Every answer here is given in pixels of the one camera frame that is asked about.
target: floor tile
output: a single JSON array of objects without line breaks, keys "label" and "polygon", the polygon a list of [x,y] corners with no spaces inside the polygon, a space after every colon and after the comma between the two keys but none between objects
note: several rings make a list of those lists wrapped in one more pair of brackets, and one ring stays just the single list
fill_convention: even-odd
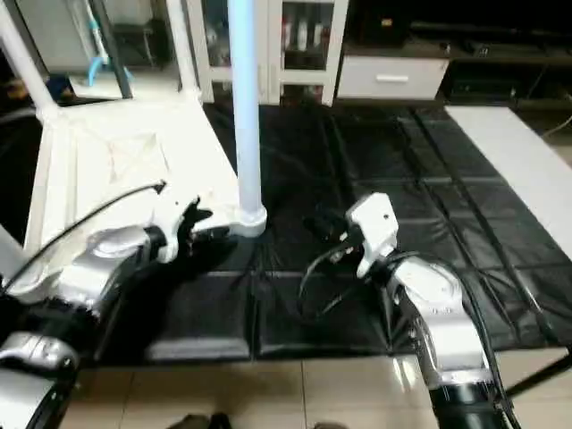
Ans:
[{"label": "floor tile", "polygon": [[193,366],[136,373],[122,429],[164,428],[189,413],[227,413],[233,427],[304,425],[299,362]]},{"label": "floor tile", "polygon": [[133,373],[120,370],[84,371],[78,380],[62,429],[118,429]]},{"label": "floor tile", "polygon": [[[520,350],[497,353],[500,376],[506,389],[544,366],[566,356],[565,349]],[[534,387],[518,397],[521,401],[572,400],[572,370]]]},{"label": "floor tile", "polygon": [[568,400],[539,401],[520,406],[516,402],[515,413],[523,428],[568,429],[572,420],[572,407]]},{"label": "floor tile", "polygon": [[349,429],[436,429],[430,408],[324,408],[307,412],[307,428],[316,423],[337,423]]},{"label": "floor tile", "polygon": [[303,368],[307,409],[430,406],[413,356],[309,360]]}]

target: black tarp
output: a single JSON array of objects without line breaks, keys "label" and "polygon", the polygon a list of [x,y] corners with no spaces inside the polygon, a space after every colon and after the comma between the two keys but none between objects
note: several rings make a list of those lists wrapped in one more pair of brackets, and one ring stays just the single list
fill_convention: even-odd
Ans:
[{"label": "black tarp", "polygon": [[[231,107],[205,110],[235,165]],[[442,109],[265,106],[260,127],[266,232],[142,282],[122,305],[103,365],[410,352],[399,310],[382,288],[357,283],[351,264],[316,273],[307,306],[355,287],[350,299],[316,324],[292,314],[301,275],[326,249],[305,216],[318,206],[343,214],[372,191],[391,198],[400,249],[458,268],[496,349],[572,344],[572,264]]]}]

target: light blue pole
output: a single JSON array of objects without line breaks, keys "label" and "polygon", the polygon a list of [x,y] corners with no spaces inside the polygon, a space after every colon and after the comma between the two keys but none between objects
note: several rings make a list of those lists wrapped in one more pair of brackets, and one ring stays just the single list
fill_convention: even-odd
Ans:
[{"label": "light blue pole", "polygon": [[239,233],[257,236],[265,229],[260,189],[258,78],[255,0],[228,0],[231,31],[232,102],[239,176]]}]

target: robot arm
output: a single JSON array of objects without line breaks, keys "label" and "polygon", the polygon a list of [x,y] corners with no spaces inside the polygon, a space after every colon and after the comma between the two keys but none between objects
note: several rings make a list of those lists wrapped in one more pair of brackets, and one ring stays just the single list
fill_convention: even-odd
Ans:
[{"label": "robot arm", "polygon": [[391,263],[398,224],[386,195],[359,201],[347,218],[364,237],[357,277],[376,267],[390,274],[388,292],[412,326],[417,359],[440,427],[506,428],[493,401],[496,392],[483,343],[463,308],[461,280],[447,267],[420,257],[395,258],[399,262]]},{"label": "robot arm", "polygon": [[59,425],[81,363],[105,347],[130,279],[171,262],[191,233],[208,232],[198,203],[166,187],[149,226],[98,231],[61,271],[23,275],[11,297],[0,297],[22,310],[0,339],[0,428]]}]

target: white drawer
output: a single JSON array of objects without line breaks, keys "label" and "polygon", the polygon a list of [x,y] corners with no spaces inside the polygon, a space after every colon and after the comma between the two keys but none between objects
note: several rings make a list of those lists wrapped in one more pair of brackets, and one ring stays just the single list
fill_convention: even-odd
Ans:
[{"label": "white drawer", "polygon": [[346,56],[338,97],[432,99],[448,65],[442,59]]}]

